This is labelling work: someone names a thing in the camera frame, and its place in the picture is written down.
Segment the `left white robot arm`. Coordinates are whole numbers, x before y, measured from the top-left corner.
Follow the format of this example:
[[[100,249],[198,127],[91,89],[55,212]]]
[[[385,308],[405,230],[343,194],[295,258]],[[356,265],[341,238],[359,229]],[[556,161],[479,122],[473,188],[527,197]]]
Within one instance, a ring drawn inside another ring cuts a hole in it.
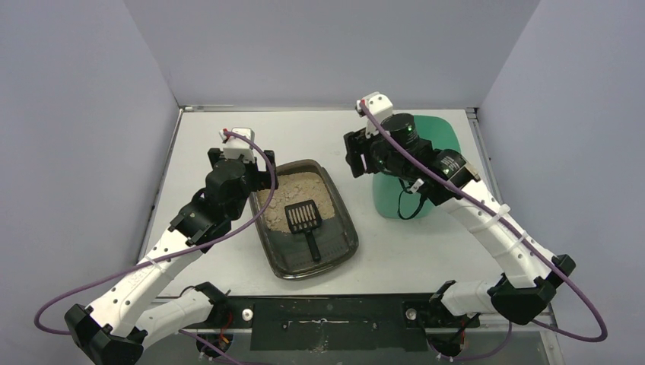
[[[205,187],[197,191],[170,222],[149,253],[104,295],[86,306],[75,304],[65,314],[74,343],[95,364],[135,364],[144,350],[187,326],[217,320],[227,298],[209,282],[155,308],[151,302],[175,277],[214,244],[235,235],[250,194],[278,185],[275,153],[257,161],[208,152],[212,164]]]

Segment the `dark plastic litter tray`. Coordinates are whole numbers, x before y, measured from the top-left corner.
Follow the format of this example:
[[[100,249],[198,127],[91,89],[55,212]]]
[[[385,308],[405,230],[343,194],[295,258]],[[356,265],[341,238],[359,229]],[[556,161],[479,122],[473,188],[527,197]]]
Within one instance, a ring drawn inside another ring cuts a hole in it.
[[[313,231],[322,256],[314,262],[305,236],[282,233],[267,228],[263,214],[255,222],[256,230],[269,266],[274,275],[284,280],[300,280],[330,271],[350,259],[359,247],[358,235],[332,177],[314,160],[298,160],[277,167],[278,177],[294,173],[312,172],[320,175],[331,196],[335,216],[322,220],[322,226]]]

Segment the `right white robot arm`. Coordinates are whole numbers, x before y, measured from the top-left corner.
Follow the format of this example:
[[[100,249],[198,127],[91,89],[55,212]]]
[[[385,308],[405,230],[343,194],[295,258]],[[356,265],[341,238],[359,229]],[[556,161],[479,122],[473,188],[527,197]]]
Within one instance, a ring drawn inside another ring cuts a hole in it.
[[[498,278],[448,281],[438,291],[438,306],[452,317],[496,313],[517,325],[533,322],[576,267],[568,255],[555,255],[532,241],[499,203],[457,142],[445,131],[419,131],[416,116],[399,113],[343,139],[354,177],[382,174],[401,192],[418,198],[414,218],[425,203],[460,223],[500,266]]]

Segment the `black slotted litter scoop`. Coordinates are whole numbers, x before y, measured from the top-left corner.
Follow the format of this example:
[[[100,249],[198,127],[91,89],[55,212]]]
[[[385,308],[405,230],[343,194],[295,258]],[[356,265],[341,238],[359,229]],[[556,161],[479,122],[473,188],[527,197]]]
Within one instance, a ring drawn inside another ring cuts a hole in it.
[[[314,200],[294,203],[284,207],[288,228],[292,234],[303,234],[314,262],[322,258],[313,231],[322,226],[322,217]]]

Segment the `green plastic bin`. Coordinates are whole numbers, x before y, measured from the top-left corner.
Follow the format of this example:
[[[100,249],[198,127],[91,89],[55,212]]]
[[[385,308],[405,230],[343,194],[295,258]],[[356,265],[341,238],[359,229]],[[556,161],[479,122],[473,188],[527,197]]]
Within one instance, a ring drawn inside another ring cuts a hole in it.
[[[461,151],[457,135],[445,119],[414,114],[414,122],[419,137],[430,140],[435,149]],[[397,178],[382,173],[373,175],[372,197],[377,213],[390,219],[399,219],[399,213],[403,217],[411,217],[418,209],[421,199],[418,193],[404,192]]]

